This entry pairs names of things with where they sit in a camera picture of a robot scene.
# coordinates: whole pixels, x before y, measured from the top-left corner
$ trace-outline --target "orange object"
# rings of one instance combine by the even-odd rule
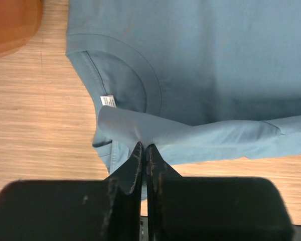
[[[36,33],[41,0],[0,0],[0,57],[14,53]]]

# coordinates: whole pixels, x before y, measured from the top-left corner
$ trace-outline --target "wooden surface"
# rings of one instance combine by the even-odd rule
[[[107,177],[91,147],[96,127],[92,100],[65,57],[67,14],[67,0],[45,0],[38,33],[19,52],[0,59],[0,190],[21,178]],[[187,176],[269,178],[294,223],[301,224],[301,156],[174,168]]]

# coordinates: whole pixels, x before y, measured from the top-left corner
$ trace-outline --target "wood grain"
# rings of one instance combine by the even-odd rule
[[[104,179],[91,147],[92,100],[65,57],[67,0],[45,0],[26,47],[0,59],[0,190],[16,179]],[[186,176],[261,176],[280,190],[301,224],[301,156],[178,165]],[[146,213],[146,203],[142,203]]]

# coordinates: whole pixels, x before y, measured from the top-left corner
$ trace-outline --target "shirt tag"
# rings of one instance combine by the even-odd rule
[[[107,105],[116,108],[116,103],[113,95],[109,94],[109,95],[101,96],[100,99],[102,105]]]

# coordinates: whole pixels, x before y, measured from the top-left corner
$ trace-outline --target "blue fabric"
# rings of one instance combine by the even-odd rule
[[[138,141],[171,165],[301,154],[301,0],[70,0],[67,56],[110,173]]]

